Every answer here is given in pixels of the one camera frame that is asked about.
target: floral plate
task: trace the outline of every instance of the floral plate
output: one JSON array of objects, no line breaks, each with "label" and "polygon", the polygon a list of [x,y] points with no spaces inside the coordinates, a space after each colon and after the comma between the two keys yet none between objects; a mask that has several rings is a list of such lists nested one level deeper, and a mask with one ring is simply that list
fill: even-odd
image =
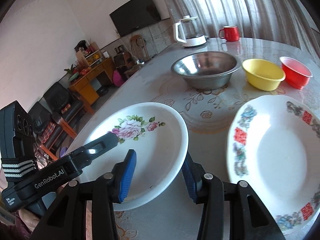
[{"label": "floral plate", "polygon": [[247,181],[286,235],[320,207],[320,121],[297,100],[261,96],[236,114],[227,141],[232,183]]},{"label": "floral plate", "polygon": [[176,110],[164,104],[140,103],[116,112],[85,135],[85,144],[107,132],[118,136],[118,145],[92,161],[78,179],[97,179],[134,149],[137,165],[129,194],[122,204],[114,204],[115,211],[139,207],[161,194],[177,176],[187,154],[187,126]]}]

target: white curtain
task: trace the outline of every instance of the white curtain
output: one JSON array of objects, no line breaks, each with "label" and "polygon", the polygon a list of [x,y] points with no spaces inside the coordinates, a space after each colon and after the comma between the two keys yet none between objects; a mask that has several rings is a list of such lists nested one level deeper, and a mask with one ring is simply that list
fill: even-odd
[{"label": "white curtain", "polygon": [[165,0],[171,19],[199,16],[205,35],[218,37],[226,25],[242,37],[277,41],[309,52],[319,61],[320,49],[296,0]]}]

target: mug handle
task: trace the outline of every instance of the mug handle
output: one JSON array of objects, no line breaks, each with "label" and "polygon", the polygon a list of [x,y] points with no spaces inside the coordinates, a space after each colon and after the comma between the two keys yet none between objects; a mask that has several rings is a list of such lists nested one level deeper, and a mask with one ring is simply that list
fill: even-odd
[{"label": "mug handle", "polygon": [[224,29],[219,30],[218,36],[219,36],[220,39],[225,39],[225,37],[220,37],[220,32],[221,32],[221,31],[224,31]]}]

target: wooden desk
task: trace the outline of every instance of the wooden desk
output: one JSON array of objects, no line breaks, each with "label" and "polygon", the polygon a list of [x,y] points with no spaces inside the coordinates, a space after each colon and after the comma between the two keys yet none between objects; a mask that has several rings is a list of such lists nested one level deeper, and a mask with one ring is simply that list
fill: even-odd
[{"label": "wooden desk", "polygon": [[75,83],[73,83],[69,89],[71,91],[78,92],[81,96],[84,97],[88,101],[90,105],[92,105],[98,98],[99,95],[91,86],[90,82],[94,80],[98,75],[102,72],[105,72],[108,78],[104,78],[104,85],[112,84],[113,72],[116,69],[112,58],[107,58],[101,62],[101,64],[97,65],[93,69],[91,69],[86,75],[82,76]]}]

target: electric kettle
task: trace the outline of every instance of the electric kettle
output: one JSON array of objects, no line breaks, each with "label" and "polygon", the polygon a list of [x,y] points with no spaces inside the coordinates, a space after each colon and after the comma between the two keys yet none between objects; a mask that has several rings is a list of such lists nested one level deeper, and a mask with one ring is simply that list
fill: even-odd
[{"label": "electric kettle", "polygon": [[182,42],[185,47],[194,47],[206,43],[205,36],[199,31],[198,17],[186,15],[173,25],[173,37],[177,42]]}]

